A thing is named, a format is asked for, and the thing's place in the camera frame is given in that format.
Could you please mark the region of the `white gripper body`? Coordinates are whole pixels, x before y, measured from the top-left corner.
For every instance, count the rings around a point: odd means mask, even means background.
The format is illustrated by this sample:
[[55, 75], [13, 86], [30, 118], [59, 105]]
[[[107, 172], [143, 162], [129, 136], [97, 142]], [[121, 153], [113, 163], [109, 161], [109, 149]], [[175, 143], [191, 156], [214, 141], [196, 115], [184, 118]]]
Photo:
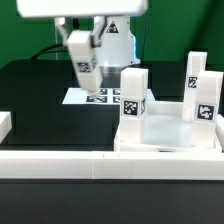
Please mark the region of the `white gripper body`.
[[148, 0], [16, 0], [22, 17], [140, 16]]

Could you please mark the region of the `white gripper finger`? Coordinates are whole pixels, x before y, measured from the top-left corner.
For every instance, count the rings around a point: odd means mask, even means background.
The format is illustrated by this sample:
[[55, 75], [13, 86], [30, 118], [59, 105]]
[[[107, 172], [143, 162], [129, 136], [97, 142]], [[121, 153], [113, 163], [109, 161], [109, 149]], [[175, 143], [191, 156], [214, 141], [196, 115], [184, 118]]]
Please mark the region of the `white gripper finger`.
[[62, 43], [66, 44], [72, 34], [72, 30], [68, 27], [66, 17], [56, 17], [54, 19], [55, 28], [62, 37]]
[[101, 46], [101, 36], [107, 25], [107, 19], [105, 16], [94, 17], [94, 28], [91, 32], [91, 47], [96, 48]]

